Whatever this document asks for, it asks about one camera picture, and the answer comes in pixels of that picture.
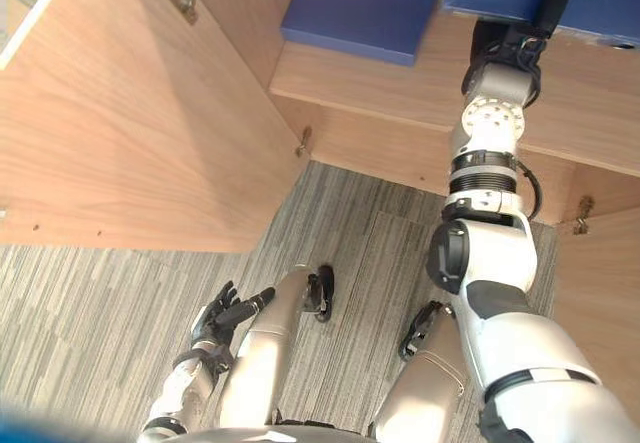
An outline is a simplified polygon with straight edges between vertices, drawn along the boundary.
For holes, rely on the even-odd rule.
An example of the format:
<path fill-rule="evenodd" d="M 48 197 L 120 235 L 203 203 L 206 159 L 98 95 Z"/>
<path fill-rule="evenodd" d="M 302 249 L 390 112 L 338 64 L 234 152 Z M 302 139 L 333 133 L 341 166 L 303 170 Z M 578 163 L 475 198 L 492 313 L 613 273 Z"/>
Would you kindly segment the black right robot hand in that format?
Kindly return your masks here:
<path fill-rule="evenodd" d="M 532 21 L 476 21 L 471 63 L 498 62 L 522 70 L 535 69 L 569 0 L 540 0 Z"/>

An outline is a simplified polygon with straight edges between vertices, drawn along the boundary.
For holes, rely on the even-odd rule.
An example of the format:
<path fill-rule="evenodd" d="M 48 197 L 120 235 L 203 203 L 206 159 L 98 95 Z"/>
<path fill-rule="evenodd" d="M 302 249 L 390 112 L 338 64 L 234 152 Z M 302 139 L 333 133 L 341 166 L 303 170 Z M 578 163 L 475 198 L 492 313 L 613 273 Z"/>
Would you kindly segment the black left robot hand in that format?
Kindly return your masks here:
<path fill-rule="evenodd" d="M 241 299 L 233 281 L 228 281 L 216 297 L 205 305 L 191 329 L 190 347 L 212 345 L 229 347 L 237 327 L 257 316 L 275 298 L 276 289 L 267 287 L 259 293 Z"/>

